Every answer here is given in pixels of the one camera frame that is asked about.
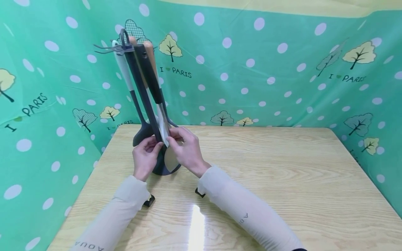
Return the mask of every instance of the fabric wall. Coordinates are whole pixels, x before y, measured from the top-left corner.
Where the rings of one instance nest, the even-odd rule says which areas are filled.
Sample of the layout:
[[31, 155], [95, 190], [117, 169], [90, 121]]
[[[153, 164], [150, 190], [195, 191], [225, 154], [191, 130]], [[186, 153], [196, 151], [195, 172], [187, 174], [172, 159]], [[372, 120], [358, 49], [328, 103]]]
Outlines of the fabric wall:
[[122, 27], [156, 47], [176, 124], [331, 128], [402, 215], [402, 8], [317, 1], [2, 1], [0, 250], [46, 250], [117, 127], [139, 122], [93, 46]]

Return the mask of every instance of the beige sleeve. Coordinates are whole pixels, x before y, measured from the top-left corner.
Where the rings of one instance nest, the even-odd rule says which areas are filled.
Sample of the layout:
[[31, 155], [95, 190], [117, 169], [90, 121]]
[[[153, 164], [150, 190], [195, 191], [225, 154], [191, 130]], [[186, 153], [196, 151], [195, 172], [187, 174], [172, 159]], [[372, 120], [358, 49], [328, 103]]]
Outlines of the beige sleeve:
[[303, 245], [264, 201], [232, 180], [217, 166], [209, 168], [198, 182], [198, 192], [230, 215], [268, 251], [292, 251]]
[[132, 175], [127, 177], [70, 251], [113, 251], [130, 221], [150, 198], [146, 186]]

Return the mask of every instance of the wooden handle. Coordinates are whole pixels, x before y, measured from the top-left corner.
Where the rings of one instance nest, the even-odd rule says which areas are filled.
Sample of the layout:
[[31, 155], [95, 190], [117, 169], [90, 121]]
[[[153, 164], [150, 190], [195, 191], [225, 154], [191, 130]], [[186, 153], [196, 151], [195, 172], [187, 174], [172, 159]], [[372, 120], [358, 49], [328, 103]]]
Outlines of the wooden handle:
[[[132, 45], [136, 45], [136, 44], [137, 44], [137, 39], [135, 39], [135, 37], [129, 36], [128, 39], [129, 39], [129, 41], [130, 41], [130, 43], [131, 43]], [[142, 81], [144, 82], [145, 89], [148, 89], [148, 84], [147, 84], [147, 82], [145, 81], [144, 75], [142, 74], [142, 70], [140, 69], [139, 71], [140, 71], [140, 73], [141, 73], [141, 78], [142, 78]]]

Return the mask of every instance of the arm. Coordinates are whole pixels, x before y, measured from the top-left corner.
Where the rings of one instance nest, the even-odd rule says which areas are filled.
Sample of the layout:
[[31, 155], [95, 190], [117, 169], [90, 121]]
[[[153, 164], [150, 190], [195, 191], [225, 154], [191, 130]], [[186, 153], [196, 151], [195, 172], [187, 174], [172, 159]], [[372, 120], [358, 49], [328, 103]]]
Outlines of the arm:
[[198, 182], [198, 192], [230, 215], [267, 251], [304, 250], [303, 245], [264, 201], [232, 180], [217, 166], [210, 167]]
[[150, 197], [146, 183], [127, 177], [70, 251], [113, 251], [124, 230]]

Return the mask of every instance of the table surface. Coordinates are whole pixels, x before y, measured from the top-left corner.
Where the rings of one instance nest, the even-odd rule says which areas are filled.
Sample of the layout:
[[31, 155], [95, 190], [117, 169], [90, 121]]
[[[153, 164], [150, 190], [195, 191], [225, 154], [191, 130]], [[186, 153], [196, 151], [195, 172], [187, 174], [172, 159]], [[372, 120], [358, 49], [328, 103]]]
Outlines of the table surface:
[[[269, 203], [310, 251], [402, 250], [402, 220], [329, 129], [188, 126], [204, 159]], [[139, 125], [114, 134], [48, 251], [67, 251], [133, 172]], [[116, 251], [262, 250], [226, 213], [194, 193], [185, 168], [152, 175], [156, 197]]]

